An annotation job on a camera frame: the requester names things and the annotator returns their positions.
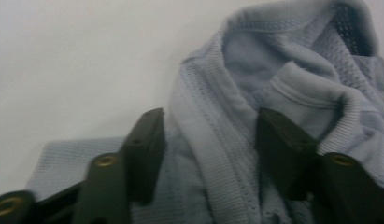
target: textured fabric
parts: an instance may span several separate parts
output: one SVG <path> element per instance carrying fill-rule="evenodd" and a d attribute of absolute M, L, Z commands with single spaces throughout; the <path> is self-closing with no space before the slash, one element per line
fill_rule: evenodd
<path fill-rule="evenodd" d="M 280 2 L 235 13 L 183 62 L 155 199 L 133 206 L 134 222 L 314 223 L 309 203 L 280 198 L 260 165 L 254 141 L 261 107 L 320 140 L 320 154 L 360 161 L 384 188 L 384 66 L 366 6 Z M 77 181 L 83 162 L 53 164 L 90 157 L 78 152 L 87 144 L 48 147 L 29 188 L 44 197 L 59 182 Z"/>

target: fabric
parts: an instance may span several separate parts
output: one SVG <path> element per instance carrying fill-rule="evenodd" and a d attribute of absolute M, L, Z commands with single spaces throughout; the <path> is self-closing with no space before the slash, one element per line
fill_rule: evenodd
<path fill-rule="evenodd" d="M 320 140 L 319 154 L 360 161 L 384 188 L 384 65 L 367 7 L 279 2 L 235 13 L 181 65 L 155 199 L 133 205 L 134 223 L 314 223 L 309 203 L 279 197 L 260 165 L 261 107 Z M 120 142 L 49 146 L 28 188 L 45 198 L 76 183 L 97 144 Z M 83 161 L 65 166 L 70 158 Z"/>

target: white table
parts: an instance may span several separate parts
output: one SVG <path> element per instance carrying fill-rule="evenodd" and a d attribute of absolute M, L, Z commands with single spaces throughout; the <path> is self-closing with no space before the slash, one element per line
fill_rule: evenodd
<path fill-rule="evenodd" d="M 260 2 L 0 0 L 0 194 L 49 141 L 123 136 L 166 107 L 181 60 Z M 384 0 L 368 4 L 384 57 Z"/>

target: white background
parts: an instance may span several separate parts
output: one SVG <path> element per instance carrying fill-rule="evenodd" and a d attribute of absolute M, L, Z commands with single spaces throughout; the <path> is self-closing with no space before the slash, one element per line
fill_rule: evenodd
<path fill-rule="evenodd" d="M 124 136 L 166 107 L 181 60 L 261 2 L 0 0 L 0 194 L 49 141 Z M 384 0 L 368 5 L 384 57 Z"/>

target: brass screw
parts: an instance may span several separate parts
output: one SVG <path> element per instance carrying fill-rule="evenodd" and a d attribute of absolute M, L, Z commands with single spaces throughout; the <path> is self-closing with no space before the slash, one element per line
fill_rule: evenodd
<path fill-rule="evenodd" d="M 349 157 L 341 155 L 332 156 L 332 161 L 344 166 L 352 166 L 352 164 L 354 163 Z"/>
<path fill-rule="evenodd" d="M 115 163 L 116 160 L 117 160 L 117 158 L 114 157 L 114 156 L 105 156 L 105 157 L 101 157 L 101 158 L 99 158 L 99 159 L 95 162 L 95 164 L 96 164 L 97 166 L 109 166 L 109 165 Z"/>
<path fill-rule="evenodd" d="M 12 197 L 0 201 L 0 216 L 6 215 L 14 211 L 22 204 L 22 198 Z"/>

